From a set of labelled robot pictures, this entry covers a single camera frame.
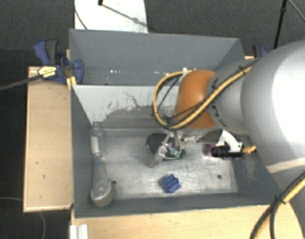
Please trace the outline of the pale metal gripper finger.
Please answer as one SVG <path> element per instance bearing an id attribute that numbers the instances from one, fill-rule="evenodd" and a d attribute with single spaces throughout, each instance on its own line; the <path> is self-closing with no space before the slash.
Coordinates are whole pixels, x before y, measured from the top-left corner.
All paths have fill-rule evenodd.
<path id="1" fill-rule="evenodd" d="M 153 156 L 151 167 L 157 167 L 164 160 L 167 150 L 158 150 Z"/>
<path id="2" fill-rule="evenodd" d="M 158 166 L 165 158 L 165 147 L 160 146 L 154 154 L 150 166 Z"/>

